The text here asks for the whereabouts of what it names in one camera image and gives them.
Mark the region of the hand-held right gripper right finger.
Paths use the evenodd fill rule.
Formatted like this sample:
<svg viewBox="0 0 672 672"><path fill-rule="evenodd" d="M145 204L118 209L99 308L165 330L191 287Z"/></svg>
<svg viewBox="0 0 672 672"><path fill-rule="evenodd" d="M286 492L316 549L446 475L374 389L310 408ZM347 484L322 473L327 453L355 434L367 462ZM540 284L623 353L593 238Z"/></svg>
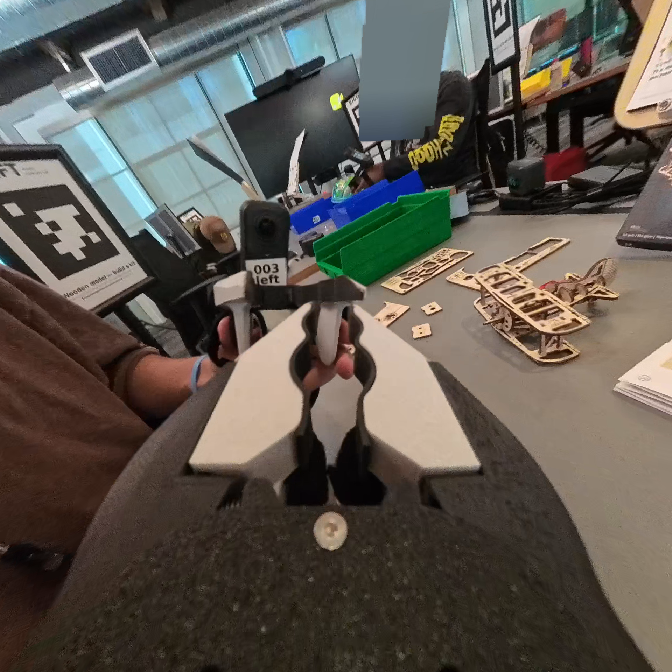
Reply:
<svg viewBox="0 0 672 672"><path fill-rule="evenodd" d="M398 485L482 470L429 361L369 314L350 314L354 425L341 444L341 500L382 501Z"/></svg>

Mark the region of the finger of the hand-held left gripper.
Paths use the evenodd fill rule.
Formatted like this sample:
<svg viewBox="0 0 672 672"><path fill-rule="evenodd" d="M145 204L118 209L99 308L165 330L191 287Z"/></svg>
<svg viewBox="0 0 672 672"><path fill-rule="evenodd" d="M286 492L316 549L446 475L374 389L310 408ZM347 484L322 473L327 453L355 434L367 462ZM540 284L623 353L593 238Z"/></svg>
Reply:
<svg viewBox="0 0 672 672"><path fill-rule="evenodd" d="M220 353L223 341L219 335L219 324L223 319L229 319L233 345L236 352L242 354L251 346L252 315L256 315L260 324L264 325L263 311L294 310L293 291L293 287L286 285L257 284L251 274L235 274L217 281L212 290L216 309L212 326L212 361L229 361Z"/></svg>
<svg viewBox="0 0 672 672"><path fill-rule="evenodd" d="M290 286L290 302L297 307L307 303L318 308L315 343L323 365L337 357L341 316L346 307L365 297L365 287L349 277L328 278L306 286Z"/></svg>

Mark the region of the person's left forearm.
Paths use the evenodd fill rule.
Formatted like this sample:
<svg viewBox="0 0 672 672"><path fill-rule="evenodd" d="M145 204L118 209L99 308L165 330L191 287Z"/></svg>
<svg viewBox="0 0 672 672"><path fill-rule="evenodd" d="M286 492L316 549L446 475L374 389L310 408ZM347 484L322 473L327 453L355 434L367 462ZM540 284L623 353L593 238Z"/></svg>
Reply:
<svg viewBox="0 0 672 672"><path fill-rule="evenodd" d="M110 376L112 391L146 421L166 419L193 395L189 390L191 367L197 357L168 358L148 348L124 356ZM199 391L213 380L219 368L205 361Z"/></svg>

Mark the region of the grey desk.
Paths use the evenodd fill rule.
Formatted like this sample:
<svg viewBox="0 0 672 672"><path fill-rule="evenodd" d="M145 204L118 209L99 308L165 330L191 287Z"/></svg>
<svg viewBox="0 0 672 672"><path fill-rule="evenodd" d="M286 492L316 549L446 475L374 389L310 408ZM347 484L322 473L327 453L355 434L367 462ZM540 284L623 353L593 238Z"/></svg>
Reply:
<svg viewBox="0 0 672 672"><path fill-rule="evenodd" d="M624 214L477 216L455 238L486 264L547 236L572 243L533 272L622 257L622 298L595 312L572 364L537 366L481 326L468 291L421 350L444 365L484 474L432 482L441 509L385 508L347 567L343 608L308 652L327 671L670 671L671 420L611 391L669 333L644 291L671 254L619 248Z"/></svg>

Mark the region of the person's left hand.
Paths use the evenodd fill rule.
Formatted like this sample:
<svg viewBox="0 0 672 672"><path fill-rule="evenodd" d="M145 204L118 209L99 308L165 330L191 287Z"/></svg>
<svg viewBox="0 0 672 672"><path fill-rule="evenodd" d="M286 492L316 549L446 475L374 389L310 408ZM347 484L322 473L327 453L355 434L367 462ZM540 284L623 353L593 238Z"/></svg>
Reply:
<svg viewBox="0 0 672 672"><path fill-rule="evenodd" d="M237 345L234 343L235 328L232 326L231 318L224 317L220 320L216 331L220 343L218 357L227 362L237 361L239 352ZM341 319L339 331L337 355L332 364L325 365L317 354L312 355L311 369L303 379L303 386L306 391L313 392L331 382L335 377L348 380L354 376L355 362L354 355L351 352L349 325L346 320Z"/></svg>

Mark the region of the blue plastic bin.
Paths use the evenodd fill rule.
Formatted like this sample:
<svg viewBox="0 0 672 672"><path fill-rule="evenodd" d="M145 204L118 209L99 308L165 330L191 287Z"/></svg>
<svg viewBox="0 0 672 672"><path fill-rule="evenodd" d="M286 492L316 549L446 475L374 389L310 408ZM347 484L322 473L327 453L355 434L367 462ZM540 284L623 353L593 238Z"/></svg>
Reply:
<svg viewBox="0 0 672 672"><path fill-rule="evenodd" d="M342 202L318 198L290 214L291 227L299 235L328 221L340 229L380 206L395 203L401 196L423 193L424 190L419 174L414 171L393 182L382 180Z"/></svg>

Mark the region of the green plastic bin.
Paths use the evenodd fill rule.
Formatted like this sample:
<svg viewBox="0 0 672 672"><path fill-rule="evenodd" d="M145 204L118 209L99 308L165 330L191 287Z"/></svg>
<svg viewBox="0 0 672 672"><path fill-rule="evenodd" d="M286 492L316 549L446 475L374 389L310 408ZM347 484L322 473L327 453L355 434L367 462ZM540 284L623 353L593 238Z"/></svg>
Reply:
<svg viewBox="0 0 672 672"><path fill-rule="evenodd" d="M449 189L399 196L314 244L330 278L344 275L368 286L452 236Z"/></svg>

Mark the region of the black video bar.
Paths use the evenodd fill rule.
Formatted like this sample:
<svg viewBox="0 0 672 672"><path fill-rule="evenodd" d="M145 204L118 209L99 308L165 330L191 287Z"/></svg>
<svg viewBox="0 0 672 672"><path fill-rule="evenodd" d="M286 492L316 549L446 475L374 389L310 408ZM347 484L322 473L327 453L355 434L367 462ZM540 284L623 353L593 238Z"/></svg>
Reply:
<svg viewBox="0 0 672 672"><path fill-rule="evenodd" d="M254 87L253 96L256 100L261 100L275 93L289 90L303 80L320 73L325 65L325 57L318 56L300 66L287 69L281 75Z"/></svg>

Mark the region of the framed marker sign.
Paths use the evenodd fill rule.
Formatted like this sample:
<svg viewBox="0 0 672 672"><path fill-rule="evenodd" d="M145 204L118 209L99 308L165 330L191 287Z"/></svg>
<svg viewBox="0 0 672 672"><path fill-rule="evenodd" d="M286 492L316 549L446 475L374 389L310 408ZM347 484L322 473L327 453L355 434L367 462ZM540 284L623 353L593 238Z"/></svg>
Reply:
<svg viewBox="0 0 672 672"><path fill-rule="evenodd" d="M1 144L1 261L102 316L156 282L60 145Z"/></svg>
<svg viewBox="0 0 672 672"><path fill-rule="evenodd" d="M520 61L519 22L516 1L483 1L491 74Z"/></svg>

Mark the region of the white air vent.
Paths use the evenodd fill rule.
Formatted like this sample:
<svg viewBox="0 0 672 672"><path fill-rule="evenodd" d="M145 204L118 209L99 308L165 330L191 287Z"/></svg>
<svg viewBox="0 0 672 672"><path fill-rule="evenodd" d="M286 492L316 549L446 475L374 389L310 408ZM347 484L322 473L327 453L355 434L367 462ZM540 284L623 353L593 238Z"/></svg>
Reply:
<svg viewBox="0 0 672 672"><path fill-rule="evenodd" d="M80 56L105 92L159 68L155 54L138 29L89 48Z"/></svg>

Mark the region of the model instruction booklet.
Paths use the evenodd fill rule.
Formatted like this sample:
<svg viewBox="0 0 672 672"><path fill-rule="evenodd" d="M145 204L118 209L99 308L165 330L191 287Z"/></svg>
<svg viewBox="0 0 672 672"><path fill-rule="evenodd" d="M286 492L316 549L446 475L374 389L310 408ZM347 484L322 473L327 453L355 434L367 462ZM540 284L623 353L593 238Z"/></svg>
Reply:
<svg viewBox="0 0 672 672"><path fill-rule="evenodd" d="M614 391L671 415L671 341L621 376Z"/></svg>

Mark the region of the dark grey cube device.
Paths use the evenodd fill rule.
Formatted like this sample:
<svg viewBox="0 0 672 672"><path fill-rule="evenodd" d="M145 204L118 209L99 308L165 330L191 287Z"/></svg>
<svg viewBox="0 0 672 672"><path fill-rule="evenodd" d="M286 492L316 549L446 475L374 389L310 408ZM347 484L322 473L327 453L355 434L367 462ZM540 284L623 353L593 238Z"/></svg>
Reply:
<svg viewBox="0 0 672 672"><path fill-rule="evenodd" d="M542 156L510 161L507 166L507 187L512 196L526 197L546 187L545 162Z"/></svg>

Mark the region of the red pouch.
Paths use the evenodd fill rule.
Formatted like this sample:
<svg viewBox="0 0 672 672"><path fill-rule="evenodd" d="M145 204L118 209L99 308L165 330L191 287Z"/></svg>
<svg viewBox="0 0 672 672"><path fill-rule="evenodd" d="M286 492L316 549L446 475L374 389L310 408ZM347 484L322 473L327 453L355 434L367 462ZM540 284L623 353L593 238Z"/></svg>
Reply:
<svg viewBox="0 0 672 672"><path fill-rule="evenodd" d="M587 152L584 147L570 146L556 153L546 153L543 161L545 181L563 181L587 169Z"/></svg>

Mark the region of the black kit box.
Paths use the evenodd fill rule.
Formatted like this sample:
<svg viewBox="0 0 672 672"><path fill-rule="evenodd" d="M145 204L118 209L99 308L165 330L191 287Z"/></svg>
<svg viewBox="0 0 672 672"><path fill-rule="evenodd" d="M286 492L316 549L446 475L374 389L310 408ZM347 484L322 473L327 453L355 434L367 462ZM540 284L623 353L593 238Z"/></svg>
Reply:
<svg viewBox="0 0 672 672"><path fill-rule="evenodd" d="M671 143L617 233L616 243L671 252Z"/></svg>

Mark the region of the silver air duct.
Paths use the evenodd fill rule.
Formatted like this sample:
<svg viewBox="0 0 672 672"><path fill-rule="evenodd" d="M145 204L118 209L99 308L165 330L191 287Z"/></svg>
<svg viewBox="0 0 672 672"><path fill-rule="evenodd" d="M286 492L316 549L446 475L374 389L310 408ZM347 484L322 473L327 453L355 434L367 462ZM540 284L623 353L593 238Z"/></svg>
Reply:
<svg viewBox="0 0 672 672"><path fill-rule="evenodd" d="M86 65L57 77L53 86L74 110L88 110L96 101L140 81L153 81L165 69L175 68L206 56L224 53L241 41L271 29L296 23L347 4L347 1L231 1L175 27L144 37L159 68L125 85L103 91Z"/></svg>

